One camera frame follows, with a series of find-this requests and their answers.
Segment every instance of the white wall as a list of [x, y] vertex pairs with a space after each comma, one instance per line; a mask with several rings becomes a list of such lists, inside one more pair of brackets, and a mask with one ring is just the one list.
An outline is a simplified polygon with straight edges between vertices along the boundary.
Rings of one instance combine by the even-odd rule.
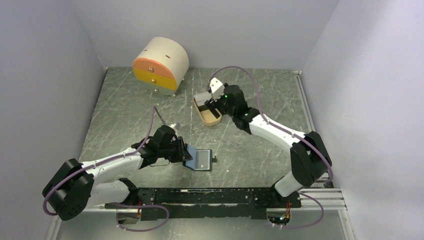
[[42, 190], [78, 158], [104, 77], [67, 0], [0, 3], [0, 239], [44, 239]]
[[105, 66], [132, 66], [153, 37], [192, 67], [300, 70], [338, 0], [71, 0]]
[[423, 239], [424, 1], [340, 0], [302, 81], [357, 239]]

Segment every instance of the cable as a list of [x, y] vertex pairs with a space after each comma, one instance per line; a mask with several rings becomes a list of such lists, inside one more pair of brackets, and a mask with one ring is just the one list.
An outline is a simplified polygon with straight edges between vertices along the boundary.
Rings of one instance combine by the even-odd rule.
[[299, 192], [299, 194], [307, 197], [308, 199], [310, 199], [310, 200], [314, 201], [316, 204], [318, 204], [319, 208], [321, 208], [321, 216], [319, 216], [319, 218], [312, 223], [305, 224], [305, 225], [302, 225], [302, 226], [283, 226], [282, 227], [283, 229], [304, 229], [304, 228], [308, 228], [308, 227], [314, 226], [317, 223], [321, 222], [321, 220], [324, 218], [324, 207], [318, 200], [316, 200], [315, 198], [313, 198], [313, 197], [311, 197], [311, 196], [309, 196], [309, 195], [307, 195], [303, 192]]
[[149, 167], [165, 167], [165, 166], [168, 166], [169, 164], [170, 164], [171, 162], [168, 160], [168, 163], [167, 164], [164, 164], [164, 165], [149, 165]]
[[160, 120], [162, 121], [163, 125], [166, 125], [167, 123], [165, 122], [165, 120], [162, 118], [161, 114], [159, 113], [159, 110], [156, 108], [156, 106], [153, 106], [153, 109], [156, 111], [157, 116], [160, 118]]
[[[261, 106], [261, 98], [259, 96], [258, 83], [255, 80], [255, 78], [252, 76], [252, 74], [250, 72], [248, 72], [245, 68], [240, 67], [240, 66], [225, 66], [225, 67], [222, 67], [222, 68], [216, 70], [214, 73], [212, 73], [212, 75], [209, 78], [209, 81], [207, 82], [207, 90], [209, 91], [211, 89], [210, 84], [211, 84], [212, 79], [215, 77], [215, 75], [217, 73], [219, 73], [220, 71], [222, 71], [224, 69], [229, 69], [229, 68], [240, 69], [240, 70], [242, 70], [243, 72], [245, 72], [249, 76], [249, 78], [252, 81], [253, 86], [254, 86], [254, 93], [256, 94], [257, 108], [258, 108], [259, 114], [263, 118], [263, 120], [265, 122], [267, 122], [268, 124], [270, 124], [271, 126], [273, 126], [273, 127], [277, 128], [277, 129], [283, 131], [284, 133], [289, 134], [289, 135], [292, 135], [292, 133], [289, 130], [286, 130], [286, 129], [284, 129], [284, 128], [282, 128], [282, 127], [274, 124], [273, 122], [271, 122], [264, 115], [264, 113], [262, 111], [262, 106]], [[317, 183], [328, 183], [328, 182], [331, 182], [333, 180], [333, 176], [334, 176], [333, 175], [333, 170], [332, 170], [329, 162], [327, 161], [327, 159], [324, 157], [324, 155], [316, 147], [314, 147], [310, 142], [306, 141], [303, 137], [301, 137], [301, 136], [299, 136], [297, 134], [293, 134], [293, 136], [295, 138], [299, 139], [300, 141], [302, 141], [303, 143], [305, 143], [308, 147], [310, 147], [310, 149], [312, 149], [321, 158], [321, 160], [324, 162], [325, 166], [327, 167], [329, 178], [327, 180], [323, 180], [323, 181], [320, 181], [319, 180], [319, 181], [316, 181], [316, 182]], [[323, 219], [323, 217], [324, 217], [324, 208], [323, 208], [323, 205], [321, 205], [321, 203], [317, 199], [315, 199], [315, 198], [313, 198], [313, 197], [311, 197], [311, 196], [309, 196], [307, 194], [304, 194], [302, 192], [299, 192], [299, 194], [302, 195], [302, 196], [305, 196], [305, 197], [307, 197], [309, 199], [311, 199], [314, 202], [316, 202], [318, 204], [318, 206], [321, 208], [321, 216], [319, 217], [318, 220], [316, 220], [316, 221], [314, 221], [312, 223], [309, 223], [309, 224], [306, 224], [306, 225], [302, 225], [302, 226], [285, 226], [284, 228], [286, 228], [286, 229], [303, 229], [303, 228], [308, 228], [308, 227], [311, 227], [311, 226], [316, 225], [317, 223], [319, 223]]]
[[168, 211], [168, 209], [166, 207], [161, 206], [161, 205], [132, 206], [132, 205], [125, 205], [125, 204], [121, 204], [121, 203], [117, 203], [117, 202], [113, 202], [112, 204], [115, 205], [115, 206], [117, 206], [117, 207], [132, 208], [132, 209], [157, 208], [157, 209], [163, 209], [166, 212], [166, 218], [165, 218], [165, 220], [161, 224], [159, 224], [157, 226], [154, 226], [152, 228], [149, 228], [149, 229], [131, 229], [131, 228], [126, 228], [126, 227], [122, 226], [119, 223], [119, 221], [118, 221], [118, 215], [116, 215], [116, 226], [118, 228], [122, 229], [122, 230], [125, 230], [125, 231], [138, 232], [138, 233], [153, 231], [153, 230], [158, 229], [158, 228], [162, 227], [163, 225], [165, 225], [168, 222], [168, 220], [170, 219], [170, 211]]
[[[50, 199], [50, 197], [52, 196], [52, 194], [56, 191], [56, 190], [58, 190], [64, 183], [66, 183], [67, 181], [69, 181], [70, 179], [72, 179], [73, 177], [75, 177], [76, 175], [78, 175], [78, 174], [80, 174], [80, 173], [82, 173], [82, 172], [84, 172], [84, 171], [86, 171], [86, 170], [89, 170], [89, 169], [92, 169], [92, 168], [94, 168], [94, 167], [98, 167], [98, 166], [101, 166], [101, 165], [103, 165], [103, 164], [106, 164], [106, 163], [108, 163], [108, 162], [110, 162], [110, 161], [113, 161], [113, 160], [116, 160], [116, 159], [119, 159], [119, 158], [122, 158], [122, 157], [125, 157], [125, 156], [131, 156], [131, 155], [134, 155], [134, 154], [136, 154], [136, 153], [138, 153], [139, 152], [139, 150], [146, 144], [146, 141], [147, 141], [147, 139], [149, 138], [149, 136], [150, 136], [150, 133], [151, 133], [151, 131], [152, 131], [152, 127], [153, 127], [153, 119], [155, 118], [155, 112], [157, 113], [157, 115], [160, 117], [160, 119], [161, 119], [161, 121], [162, 121], [162, 123], [164, 124], [164, 125], [166, 125], [166, 123], [165, 123], [165, 120], [162, 118], [162, 116], [159, 114], [159, 111], [158, 111], [158, 109], [156, 108], [156, 106], [153, 106], [153, 109], [152, 109], [152, 113], [151, 113], [151, 120], [150, 120], [150, 126], [149, 126], [149, 128], [148, 128], [148, 131], [147, 131], [147, 135], [146, 135], [146, 137], [144, 138], [144, 140], [143, 140], [143, 142], [140, 144], [140, 146], [135, 150], [135, 151], [133, 151], [133, 152], [130, 152], [130, 153], [128, 153], [128, 154], [126, 154], [126, 155], [123, 155], [123, 154], [121, 154], [121, 155], [116, 155], [116, 156], [112, 156], [112, 157], [110, 157], [110, 158], [107, 158], [107, 159], [105, 159], [105, 160], [103, 160], [103, 161], [100, 161], [100, 162], [97, 162], [96, 164], [92, 164], [92, 165], [89, 165], [89, 166], [86, 166], [86, 167], [83, 167], [83, 168], [81, 168], [81, 169], [79, 169], [79, 170], [77, 170], [77, 171], [75, 171], [74, 173], [72, 173], [72, 174], [70, 174], [69, 176], [67, 176], [67, 177], [65, 177], [62, 181], [60, 181], [56, 186], [54, 186], [48, 193], [47, 193], [47, 195], [45, 196], [45, 198], [44, 198], [44, 200], [43, 200], [43, 202], [42, 202], [42, 209], [44, 210], [44, 212], [47, 214], [47, 215], [50, 215], [50, 216], [56, 216], [56, 215], [58, 215], [56, 212], [50, 212], [48, 209], [47, 209], [47, 203], [48, 203], [48, 201], [49, 201], [49, 199]], [[128, 230], [128, 231], [132, 231], [132, 232], [147, 232], [147, 231], [151, 231], [151, 230], [155, 230], [155, 229], [157, 229], [157, 228], [159, 228], [159, 227], [161, 227], [161, 226], [163, 226], [167, 221], [168, 221], [168, 218], [169, 218], [169, 211], [168, 211], [168, 209], [166, 208], [166, 207], [164, 207], [164, 206], [160, 206], [160, 205], [144, 205], [144, 206], [131, 206], [131, 205], [123, 205], [123, 204], [120, 204], [120, 203], [114, 203], [116, 206], [119, 206], [119, 207], [124, 207], [124, 208], [136, 208], [136, 209], [142, 209], [142, 208], [160, 208], [160, 209], [164, 209], [165, 211], [166, 211], [166, 219], [165, 219], [165, 221], [163, 222], [163, 223], [161, 223], [161, 224], [159, 224], [158, 226], [156, 226], [156, 227], [153, 227], [153, 228], [150, 228], [150, 229], [145, 229], [145, 230], [132, 230], [132, 229], [129, 229], [129, 228], [125, 228], [125, 227], [123, 227], [123, 226], [119, 226], [121, 229], [124, 229], [124, 230]]]
[[[259, 89], [258, 89], [258, 83], [257, 83], [257, 81], [255, 80], [255, 78], [252, 76], [252, 74], [250, 73], [250, 72], [248, 72], [245, 68], [243, 68], [243, 67], [240, 67], [240, 66], [225, 66], [225, 67], [222, 67], [222, 68], [220, 68], [220, 69], [218, 69], [218, 70], [216, 70], [214, 73], [212, 73], [212, 75], [210, 76], [210, 79], [209, 79], [209, 81], [207, 82], [207, 89], [208, 90], [210, 90], [211, 89], [211, 87], [210, 87], [210, 84], [211, 84], [211, 81], [212, 81], [212, 79], [215, 77], [215, 75], [218, 73], [218, 72], [220, 72], [220, 71], [222, 71], [222, 70], [224, 70], [224, 69], [229, 69], [229, 68], [236, 68], [236, 69], [240, 69], [240, 70], [242, 70], [243, 72], [245, 72], [249, 77], [250, 77], [250, 79], [251, 79], [251, 81], [252, 81], [252, 83], [253, 83], [253, 86], [254, 86], [254, 92], [255, 92], [255, 94], [256, 94], [256, 102], [257, 102], [257, 108], [258, 108], [258, 110], [259, 110], [259, 114], [262, 116], [262, 118], [263, 118], [263, 120], [265, 121], [265, 122], [267, 122], [269, 125], [271, 125], [271, 126], [273, 126], [273, 127], [275, 127], [275, 128], [277, 128], [277, 129], [279, 129], [279, 130], [281, 130], [281, 131], [283, 131], [284, 133], [286, 133], [286, 134], [289, 134], [289, 135], [292, 135], [292, 133], [289, 131], [289, 130], [287, 130], [287, 129], [284, 129], [284, 128], [282, 128], [282, 127], [280, 127], [280, 126], [278, 126], [277, 124], [275, 124], [275, 123], [273, 123], [273, 122], [271, 122], [270, 121], [270, 119], [268, 119], [265, 115], [264, 115], [264, 113], [263, 113], [263, 111], [262, 111], [262, 105], [261, 105], [261, 98], [260, 98], [260, 96], [259, 96]], [[327, 159], [324, 157], [324, 155], [314, 146], [314, 145], [312, 145], [310, 142], [308, 142], [308, 141], [306, 141], [303, 137], [301, 137], [301, 136], [299, 136], [299, 135], [297, 135], [297, 134], [293, 134], [293, 136], [295, 137], [295, 138], [297, 138], [297, 139], [299, 139], [300, 141], [302, 141], [304, 144], [306, 144], [310, 149], [312, 149], [320, 158], [321, 158], [321, 160], [324, 162], [324, 164], [325, 164], [325, 166], [327, 167], [327, 169], [328, 169], [328, 176], [329, 176], [329, 178], [327, 179], [327, 180], [318, 180], [318, 181], [316, 181], [317, 183], [329, 183], [329, 182], [331, 182], [332, 180], [333, 180], [333, 170], [332, 170], [332, 168], [331, 168], [331, 166], [330, 166], [330, 164], [329, 164], [329, 162], [327, 161]]]

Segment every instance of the yellow drawer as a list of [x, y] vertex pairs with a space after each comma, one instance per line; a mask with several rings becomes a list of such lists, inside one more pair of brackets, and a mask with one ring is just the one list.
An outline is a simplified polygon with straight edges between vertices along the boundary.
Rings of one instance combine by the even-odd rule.
[[157, 74], [154, 74], [153, 72], [144, 71], [138, 68], [133, 68], [134, 75], [138, 80], [141, 80], [143, 82], [157, 85], [166, 89], [171, 89], [173, 91], [177, 90], [177, 82], [173, 78], [160, 76]]

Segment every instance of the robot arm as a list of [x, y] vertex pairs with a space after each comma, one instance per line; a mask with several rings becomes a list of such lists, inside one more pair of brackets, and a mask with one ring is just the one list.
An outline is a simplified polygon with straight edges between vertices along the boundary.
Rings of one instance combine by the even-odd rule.
[[[287, 197], [302, 187], [310, 187], [328, 170], [314, 151], [295, 138], [295, 135], [303, 137], [318, 149], [331, 165], [330, 157], [318, 133], [312, 131], [306, 134], [290, 129], [266, 115], [265, 121], [258, 109], [248, 106], [238, 85], [228, 85], [213, 78], [209, 86], [211, 98], [204, 105], [216, 118], [220, 116], [218, 111], [223, 115], [227, 114], [240, 130], [264, 138], [290, 152], [291, 171], [272, 186], [282, 197]], [[269, 123], [278, 125], [291, 134], [278, 130]]]
[[[191, 146], [185, 144], [183, 138], [177, 136], [175, 130], [169, 126], [159, 127], [153, 136], [149, 136], [146, 144], [135, 152], [141, 142], [102, 159], [82, 163], [75, 159], [66, 161], [44, 188], [42, 195], [46, 197], [54, 186], [76, 171], [94, 166], [66, 181], [48, 199], [48, 203], [62, 220], [74, 218], [87, 206], [106, 203], [138, 205], [138, 189], [131, 181], [120, 178], [114, 182], [104, 182], [125, 172], [154, 164], [159, 158], [171, 163], [193, 161], [192, 154], [188, 151]], [[113, 157], [116, 159], [96, 166], [97, 163]]]

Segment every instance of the scratched metal surface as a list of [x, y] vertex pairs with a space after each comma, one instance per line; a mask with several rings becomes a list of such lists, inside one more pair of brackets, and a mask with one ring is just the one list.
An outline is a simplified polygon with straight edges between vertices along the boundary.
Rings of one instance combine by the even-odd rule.
[[[258, 137], [239, 130], [230, 117], [206, 127], [193, 105], [193, 95], [205, 90], [213, 68], [190, 68], [176, 98], [143, 89], [132, 68], [108, 69], [80, 161], [92, 161], [118, 153], [145, 137], [155, 105], [167, 123], [178, 122], [178, 134], [198, 149], [212, 149], [218, 158], [210, 172], [196, 172], [181, 163], [145, 167], [116, 179], [129, 178], [138, 187], [269, 187], [290, 171], [289, 154]], [[249, 69], [259, 84], [265, 114], [289, 128], [308, 132], [301, 97], [291, 70]], [[253, 85], [246, 74], [226, 69], [222, 82], [237, 84], [250, 106], [256, 107]], [[161, 125], [155, 117], [153, 131]]]

